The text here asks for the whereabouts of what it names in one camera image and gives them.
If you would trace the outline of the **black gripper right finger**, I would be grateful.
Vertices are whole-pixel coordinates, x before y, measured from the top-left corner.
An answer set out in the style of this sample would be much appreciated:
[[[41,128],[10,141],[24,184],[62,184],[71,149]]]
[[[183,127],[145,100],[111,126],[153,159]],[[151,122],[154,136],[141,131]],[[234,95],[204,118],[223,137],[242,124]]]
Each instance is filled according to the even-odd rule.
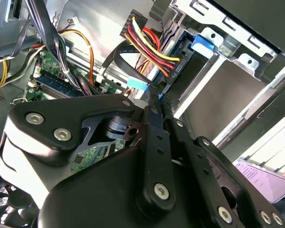
[[[193,211],[203,228],[285,228],[279,211],[206,137],[192,139],[173,117],[171,97],[163,95],[164,128],[172,136],[172,156],[182,158],[186,178],[197,193]]]

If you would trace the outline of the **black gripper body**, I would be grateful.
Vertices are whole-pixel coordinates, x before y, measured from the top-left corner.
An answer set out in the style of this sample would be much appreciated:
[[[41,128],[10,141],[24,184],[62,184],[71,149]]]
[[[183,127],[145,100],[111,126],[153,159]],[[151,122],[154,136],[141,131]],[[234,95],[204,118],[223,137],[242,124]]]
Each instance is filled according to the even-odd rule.
[[[136,203],[139,153],[123,150],[70,176],[48,194],[40,228],[210,228],[212,222],[188,169],[173,163],[176,205],[165,217],[146,217]]]

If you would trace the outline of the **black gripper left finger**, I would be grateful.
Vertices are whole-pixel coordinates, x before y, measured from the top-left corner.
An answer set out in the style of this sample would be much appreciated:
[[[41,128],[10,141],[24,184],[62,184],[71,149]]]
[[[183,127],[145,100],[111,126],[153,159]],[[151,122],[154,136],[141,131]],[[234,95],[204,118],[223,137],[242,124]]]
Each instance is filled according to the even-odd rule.
[[[161,97],[149,88],[139,108],[123,95],[20,103],[7,117],[0,161],[8,182],[41,210],[61,181],[123,150],[139,153],[136,203],[144,215],[167,215],[176,205],[170,135]]]

